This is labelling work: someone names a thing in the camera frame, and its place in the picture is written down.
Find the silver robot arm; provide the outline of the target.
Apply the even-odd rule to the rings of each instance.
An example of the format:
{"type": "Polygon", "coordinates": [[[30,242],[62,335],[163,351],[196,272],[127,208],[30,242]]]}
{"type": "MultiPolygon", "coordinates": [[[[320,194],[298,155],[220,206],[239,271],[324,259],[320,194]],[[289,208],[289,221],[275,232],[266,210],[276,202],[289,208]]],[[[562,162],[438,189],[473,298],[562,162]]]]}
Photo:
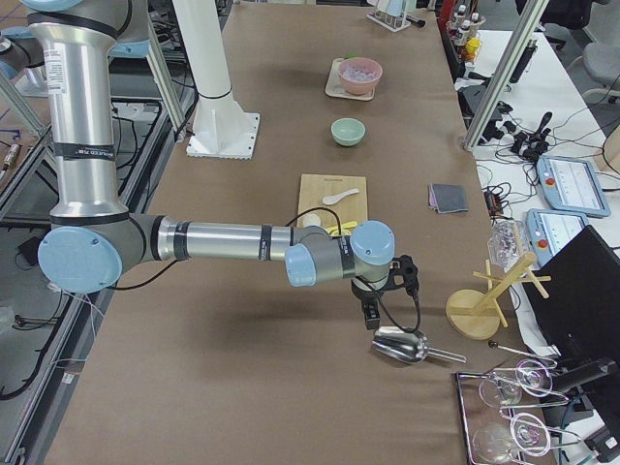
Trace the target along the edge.
{"type": "Polygon", "coordinates": [[[44,52],[57,167],[57,205],[38,249],[46,278],[62,290],[113,288],[138,264],[192,258],[281,261],[295,287],[348,279],[365,324],[380,325],[381,297],[395,289],[395,238],[368,220],[334,237],[317,226],[176,221],[137,214],[119,199],[109,57],[150,49],[144,1],[29,1],[28,28],[44,52]]]}

